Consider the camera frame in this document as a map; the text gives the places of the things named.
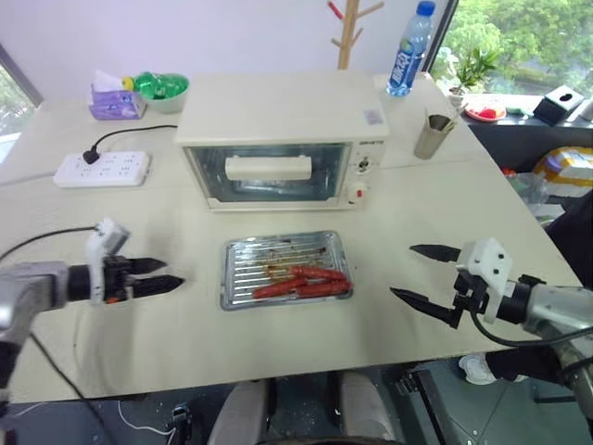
wooden coat rack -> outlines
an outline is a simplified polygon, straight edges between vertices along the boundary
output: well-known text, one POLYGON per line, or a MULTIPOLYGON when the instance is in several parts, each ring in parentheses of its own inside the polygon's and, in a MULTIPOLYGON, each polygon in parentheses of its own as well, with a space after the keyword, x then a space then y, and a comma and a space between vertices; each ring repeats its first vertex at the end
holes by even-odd
POLYGON ((356 29, 356 20, 371 14, 377 9, 381 9, 385 5, 384 2, 380 2, 359 11, 359 2, 360 0, 347 0, 345 15, 342 14, 342 11, 340 11, 334 2, 327 2, 328 7, 332 9, 335 16, 344 23, 342 27, 342 40, 338 42, 337 40, 332 39, 332 43, 340 48, 340 55, 337 61, 337 68, 339 70, 347 70, 348 64, 350 63, 350 51, 362 34, 362 28, 359 28, 359 30, 354 33, 354 30, 356 29))

table surface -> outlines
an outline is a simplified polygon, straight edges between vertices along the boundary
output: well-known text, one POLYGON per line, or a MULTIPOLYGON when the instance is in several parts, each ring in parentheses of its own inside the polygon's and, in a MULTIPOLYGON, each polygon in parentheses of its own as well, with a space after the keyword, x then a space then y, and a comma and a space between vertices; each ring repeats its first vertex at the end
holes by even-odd
MULTIPOLYGON (((132 231, 122 254, 169 263, 186 283, 163 296, 92 307, 72 303, 41 314, 33 330, 87 397, 186 388, 277 375, 410 362, 500 347, 469 317, 454 330, 396 299, 390 286, 450 305, 451 264, 411 252, 419 243, 460 247, 496 237, 512 255, 513 273, 558 285, 578 285, 498 167, 460 122, 435 156, 412 156, 425 113, 447 100, 430 79, 392 98, 375 78, 391 141, 366 208, 345 211, 214 213, 183 164, 173 130, 128 133, 100 150, 145 150, 153 157, 145 184, 124 189, 59 189, 44 178, 0 188, 0 251, 22 239, 110 216, 132 231), (234 238, 336 230, 342 237, 355 293, 344 301, 223 311, 219 281, 223 245, 234 238)), ((46 103, 0 165, 0 182, 54 171, 69 153, 104 133, 175 123, 177 115, 148 111, 141 121, 94 121, 83 103, 46 103)), ((83 263, 88 234, 56 236, 6 259, 83 263)), ((497 322, 505 337, 527 338, 497 322)), ((11 381, 13 401, 64 400, 72 391, 27 342, 11 381)))

water bottle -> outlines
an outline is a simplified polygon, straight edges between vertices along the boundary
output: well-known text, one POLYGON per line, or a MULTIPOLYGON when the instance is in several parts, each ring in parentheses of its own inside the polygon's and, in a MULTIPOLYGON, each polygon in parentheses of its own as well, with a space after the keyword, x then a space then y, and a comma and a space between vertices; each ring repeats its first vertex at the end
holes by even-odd
POLYGON ((143 72, 140 75, 124 77, 123 87, 126 90, 134 90, 146 99, 170 99, 180 95, 187 89, 189 82, 181 74, 157 74, 155 72, 143 72))
POLYGON ((414 76, 424 58, 424 50, 430 41, 433 30, 431 16, 435 3, 422 1, 416 7, 416 15, 410 19, 397 51, 396 63, 387 82, 390 95, 408 95, 414 76))

shoe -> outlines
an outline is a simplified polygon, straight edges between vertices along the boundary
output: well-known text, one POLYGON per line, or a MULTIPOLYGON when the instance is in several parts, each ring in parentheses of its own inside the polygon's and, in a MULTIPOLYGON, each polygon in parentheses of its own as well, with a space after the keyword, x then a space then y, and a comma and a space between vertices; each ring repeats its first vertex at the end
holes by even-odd
POLYGON ((461 357, 458 365, 465 371, 465 380, 473 385, 490 385, 497 381, 488 367, 486 355, 483 352, 461 357))

oven window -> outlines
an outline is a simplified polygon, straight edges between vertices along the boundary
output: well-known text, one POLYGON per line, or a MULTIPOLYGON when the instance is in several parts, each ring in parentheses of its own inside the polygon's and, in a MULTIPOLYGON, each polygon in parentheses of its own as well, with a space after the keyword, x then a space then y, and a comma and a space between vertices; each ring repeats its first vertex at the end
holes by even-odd
POLYGON ((220 202, 237 201, 324 201, 335 197, 342 163, 350 144, 292 144, 278 146, 193 146, 186 148, 193 158, 209 197, 220 202), (309 179, 265 181, 228 179, 227 158, 310 158, 309 179))

